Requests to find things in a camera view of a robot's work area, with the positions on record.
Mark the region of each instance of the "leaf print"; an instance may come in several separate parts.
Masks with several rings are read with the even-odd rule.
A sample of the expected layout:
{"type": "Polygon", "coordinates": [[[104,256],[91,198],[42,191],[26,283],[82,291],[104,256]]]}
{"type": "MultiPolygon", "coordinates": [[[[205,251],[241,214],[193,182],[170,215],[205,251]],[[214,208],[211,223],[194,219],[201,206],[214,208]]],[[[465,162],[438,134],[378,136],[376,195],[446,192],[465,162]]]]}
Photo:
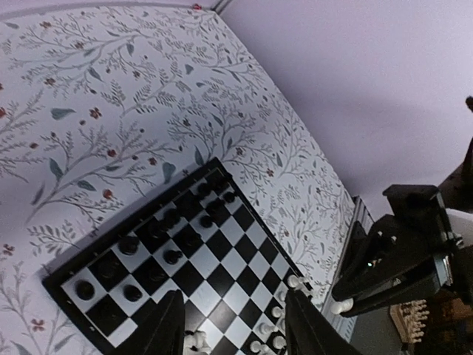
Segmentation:
{"type": "Polygon", "coordinates": [[[35,197],[33,198],[33,201],[31,201],[31,204],[33,206],[39,202],[39,200],[43,196],[43,193],[44,193],[44,183],[41,185],[39,190],[35,193],[35,197]]]}
{"type": "Polygon", "coordinates": [[[56,176],[56,180],[60,180],[62,178],[63,176],[62,170],[59,167],[58,162],[56,162],[56,160],[52,158],[50,158],[50,170],[51,170],[51,173],[53,173],[54,176],[56,176]]]}
{"type": "Polygon", "coordinates": [[[204,160],[202,158],[202,154],[200,154],[200,150],[199,148],[197,148],[197,146],[195,147],[195,162],[197,163],[197,165],[199,166],[202,166],[204,165],[204,160]]]}
{"type": "Polygon", "coordinates": [[[110,32],[110,31],[107,31],[109,35],[113,36],[113,37],[120,37],[120,35],[116,34],[116,33],[113,33],[113,32],[110,32]]]}
{"type": "Polygon", "coordinates": [[[236,81],[241,83],[242,81],[238,78],[238,75],[235,72],[231,72],[232,76],[235,78],[236,81]]]}
{"type": "Polygon", "coordinates": [[[189,64],[186,64],[186,74],[189,75],[193,71],[194,71],[194,67],[189,64]]]}
{"type": "Polygon", "coordinates": [[[101,78],[100,74],[98,72],[96,72],[94,68],[92,68],[92,67],[89,68],[89,74],[93,78],[96,78],[97,80],[102,81],[102,78],[101,78]]]}
{"type": "Polygon", "coordinates": [[[212,117],[214,118],[215,122],[219,124],[219,126],[223,127],[223,122],[221,119],[219,119],[216,115],[212,115],[212,117]]]}
{"type": "Polygon", "coordinates": [[[131,43],[127,43],[126,44],[126,50],[128,50],[128,54],[130,54],[130,56],[132,56],[133,52],[135,51],[135,46],[131,43]]]}
{"type": "Polygon", "coordinates": [[[119,168],[121,168],[121,166],[115,165],[115,166],[108,166],[105,168],[105,170],[108,172],[114,172],[115,170],[119,170],[119,168]]]}
{"type": "Polygon", "coordinates": [[[80,180],[77,182],[77,186],[79,186],[81,189],[87,190],[87,191],[97,191],[94,186],[92,186],[89,182],[85,180],[80,180]]]}
{"type": "Polygon", "coordinates": [[[9,28],[13,28],[14,30],[17,30],[18,28],[20,28],[17,24],[12,24],[11,22],[5,22],[5,24],[6,24],[9,28]]]}
{"type": "Polygon", "coordinates": [[[57,121],[62,120],[64,117],[70,115],[71,113],[75,113],[75,111],[73,109],[51,109],[51,116],[57,121]]]}
{"type": "Polygon", "coordinates": [[[16,342],[12,342],[16,349],[18,350],[18,355],[32,355],[23,345],[16,342]]]}
{"type": "Polygon", "coordinates": [[[164,183],[169,183],[169,181],[171,181],[172,175],[175,171],[176,166],[174,164],[168,163],[167,161],[163,164],[164,183]]]}
{"type": "Polygon", "coordinates": [[[276,154],[276,162],[279,166],[282,167],[282,160],[281,160],[281,157],[279,156],[279,153],[276,154]]]}
{"type": "Polygon", "coordinates": [[[64,339],[62,339],[60,342],[58,342],[56,345],[54,345],[54,351],[55,352],[60,351],[71,340],[71,338],[74,335],[75,334],[70,334],[67,337],[65,337],[64,339]]]}
{"type": "Polygon", "coordinates": [[[86,50],[84,52],[84,57],[88,57],[89,55],[91,55],[93,52],[95,52],[95,48],[91,48],[90,50],[86,50]]]}

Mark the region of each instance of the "chessboard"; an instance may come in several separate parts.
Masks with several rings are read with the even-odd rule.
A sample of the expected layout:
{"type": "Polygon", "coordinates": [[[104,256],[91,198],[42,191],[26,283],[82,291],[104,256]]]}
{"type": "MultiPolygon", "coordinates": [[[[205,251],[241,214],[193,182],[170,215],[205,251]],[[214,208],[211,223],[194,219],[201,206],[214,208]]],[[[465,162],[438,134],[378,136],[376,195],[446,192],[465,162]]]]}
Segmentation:
{"type": "Polygon", "coordinates": [[[312,288],[215,158],[53,272],[46,290],[103,354],[170,290],[211,354],[284,354],[287,284],[312,288]]]}

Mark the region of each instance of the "floral tablecloth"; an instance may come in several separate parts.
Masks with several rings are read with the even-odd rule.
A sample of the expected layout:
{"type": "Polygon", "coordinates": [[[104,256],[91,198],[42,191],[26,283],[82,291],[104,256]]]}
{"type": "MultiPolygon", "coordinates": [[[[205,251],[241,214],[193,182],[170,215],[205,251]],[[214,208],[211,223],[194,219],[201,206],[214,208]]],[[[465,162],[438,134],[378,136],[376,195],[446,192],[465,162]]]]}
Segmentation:
{"type": "Polygon", "coordinates": [[[353,203],[217,15],[136,6],[10,18],[0,69],[0,354],[92,354],[41,285],[50,261],[212,157],[324,302],[353,203]]]}

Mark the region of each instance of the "red flower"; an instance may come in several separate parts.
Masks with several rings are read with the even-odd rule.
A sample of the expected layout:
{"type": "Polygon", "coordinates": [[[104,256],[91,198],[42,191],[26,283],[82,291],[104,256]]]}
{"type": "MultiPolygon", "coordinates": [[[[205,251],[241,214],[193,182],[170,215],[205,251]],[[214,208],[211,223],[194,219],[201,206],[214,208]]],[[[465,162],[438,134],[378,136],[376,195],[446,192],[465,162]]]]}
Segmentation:
{"type": "Polygon", "coordinates": [[[101,111],[97,107],[94,107],[93,109],[90,109],[89,111],[90,111],[90,117],[93,117],[96,120],[99,117],[102,117],[101,111]]]}
{"type": "Polygon", "coordinates": [[[44,331],[44,321],[42,319],[33,319],[31,323],[33,324],[33,331],[44,331]]]}
{"type": "Polygon", "coordinates": [[[48,29],[52,27],[51,22],[46,22],[46,21],[41,22],[39,25],[43,27],[44,29],[48,29]]]}
{"type": "Polygon", "coordinates": [[[112,197],[113,197],[113,192],[109,189],[105,189],[103,192],[102,192],[102,196],[104,196],[107,200],[111,200],[112,197]]]}
{"type": "Polygon", "coordinates": [[[8,244],[3,245],[3,252],[2,252],[3,255],[7,255],[7,256],[11,257],[13,255],[14,251],[15,251],[14,246],[9,246],[8,244]]]}
{"type": "Polygon", "coordinates": [[[50,85],[51,87],[54,86],[54,83],[56,82],[56,80],[54,80],[53,78],[47,78],[44,83],[46,85],[50,85]]]}

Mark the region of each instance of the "chessboard border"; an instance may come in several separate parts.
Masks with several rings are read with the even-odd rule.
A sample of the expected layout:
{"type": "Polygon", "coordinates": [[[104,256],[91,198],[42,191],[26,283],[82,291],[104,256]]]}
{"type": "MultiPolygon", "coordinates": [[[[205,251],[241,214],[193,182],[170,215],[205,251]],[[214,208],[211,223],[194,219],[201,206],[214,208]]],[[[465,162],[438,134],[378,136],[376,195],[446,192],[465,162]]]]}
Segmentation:
{"type": "MultiPolygon", "coordinates": [[[[50,296],[59,305],[61,310],[69,317],[71,322],[78,328],[78,330],[103,354],[107,354],[113,351],[115,347],[108,341],[108,339],[97,330],[90,328],[91,323],[84,314],[78,309],[78,307],[71,302],[69,296],[62,289],[61,285],[64,284],[71,276],[79,272],[84,268],[84,265],[88,265],[99,255],[104,253],[107,249],[113,246],[120,238],[125,237],[133,228],[136,228],[140,223],[148,220],[157,210],[165,207],[168,203],[172,202],[178,195],[188,191],[190,186],[194,185],[199,180],[202,180],[215,169],[220,170],[224,176],[229,177],[229,183],[231,188],[237,193],[238,197],[242,200],[242,203],[246,206],[248,211],[253,215],[255,221],[263,228],[266,235],[276,247],[279,253],[286,259],[290,268],[297,276],[304,276],[299,270],[296,264],[291,260],[287,252],[282,248],[280,242],[276,239],[275,235],[263,222],[262,218],[256,212],[254,207],[248,201],[245,194],[238,187],[232,178],[232,175],[225,169],[218,158],[213,158],[193,171],[182,180],[170,186],[162,194],[154,198],[151,202],[147,203],[141,209],[138,209],[135,213],[131,214],[128,218],[112,227],[108,232],[104,233],[101,237],[87,246],[83,250],[79,251],[71,260],[65,262],[51,275],[46,277],[42,283],[45,289],[48,291],[50,296]]],[[[312,286],[309,283],[305,283],[305,286],[312,290],[312,286]]]]}

